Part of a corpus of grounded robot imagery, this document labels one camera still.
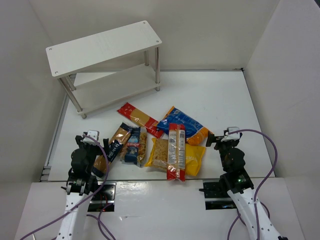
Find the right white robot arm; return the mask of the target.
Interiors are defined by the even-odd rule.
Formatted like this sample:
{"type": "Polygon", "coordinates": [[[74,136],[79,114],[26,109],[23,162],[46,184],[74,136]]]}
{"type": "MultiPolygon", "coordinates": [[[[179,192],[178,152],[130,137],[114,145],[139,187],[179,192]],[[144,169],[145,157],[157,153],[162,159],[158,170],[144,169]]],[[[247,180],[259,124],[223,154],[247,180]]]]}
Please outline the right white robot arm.
{"type": "Polygon", "coordinates": [[[238,127],[228,127],[222,136],[208,132],[206,146],[215,143],[214,149],[219,152],[224,174],[220,176],[219,187],[234,202],[251,240],[286,240],[272,224],[263,204],[258,199],[257,188],[245,170],[245,153],[237,148],[242,137],[238,127]]]}

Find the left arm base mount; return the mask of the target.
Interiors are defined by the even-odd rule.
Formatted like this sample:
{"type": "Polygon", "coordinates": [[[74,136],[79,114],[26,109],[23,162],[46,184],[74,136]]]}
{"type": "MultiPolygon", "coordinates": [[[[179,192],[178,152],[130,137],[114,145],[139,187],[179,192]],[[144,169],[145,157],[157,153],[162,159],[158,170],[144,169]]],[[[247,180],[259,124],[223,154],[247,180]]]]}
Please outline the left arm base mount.
{"type": "Polygon", "coordinates": [[[116,183],[106,182],[101,190],[92,197],[88,206],[89,213],[113,212],[115,209],[116,183]]]}

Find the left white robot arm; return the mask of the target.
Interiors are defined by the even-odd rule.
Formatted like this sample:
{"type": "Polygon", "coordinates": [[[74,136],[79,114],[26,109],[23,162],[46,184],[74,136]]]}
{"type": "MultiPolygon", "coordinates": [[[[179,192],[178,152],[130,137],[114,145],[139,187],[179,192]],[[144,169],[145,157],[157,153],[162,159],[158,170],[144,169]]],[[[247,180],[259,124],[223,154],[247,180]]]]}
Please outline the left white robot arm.
{"type": "Polygon", "coordinates": [[[66,204],[57,240],[81,240],[88,207],[92,197],[102,188],[92,174],[97,156],[109,150],[108,139],[105,146],[99,143],[99,132],[89,130],[75,137],[78,148],[71,153],[71,168],[66,182],[66,204]]]}

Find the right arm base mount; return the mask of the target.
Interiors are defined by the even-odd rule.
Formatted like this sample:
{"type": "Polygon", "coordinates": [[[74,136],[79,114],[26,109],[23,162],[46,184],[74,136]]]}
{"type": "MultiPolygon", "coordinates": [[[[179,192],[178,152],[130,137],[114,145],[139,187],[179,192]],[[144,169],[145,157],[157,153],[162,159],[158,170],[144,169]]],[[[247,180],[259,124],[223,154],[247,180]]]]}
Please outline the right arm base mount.
{"type": "Polygon", "coordinates": [[[206,210],[229,210],[237,208],[218,180],[203,180],[202,185],[199,191],[204,195],[206,210]]]}

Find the dark blue spaghetti box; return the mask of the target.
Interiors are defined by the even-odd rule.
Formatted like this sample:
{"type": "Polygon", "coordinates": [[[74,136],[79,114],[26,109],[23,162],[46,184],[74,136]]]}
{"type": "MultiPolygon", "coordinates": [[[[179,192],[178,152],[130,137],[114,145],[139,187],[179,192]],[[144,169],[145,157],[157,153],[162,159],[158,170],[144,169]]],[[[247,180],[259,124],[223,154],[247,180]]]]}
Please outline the dark blue spaghetti box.
{"type": "Polygon", "coordinates": [[[129,140],[133,131],[133,127],[122,122],[120,127],[114,133],[112,138],[108,142],[108,151],[106,153],[108,164],[103,155],[99,155],[94,164],[92,173],[99,178],[103,178],[107,173],[107,167],[114,161],[116,156],[120,153],[124,145],[129,140]]]}

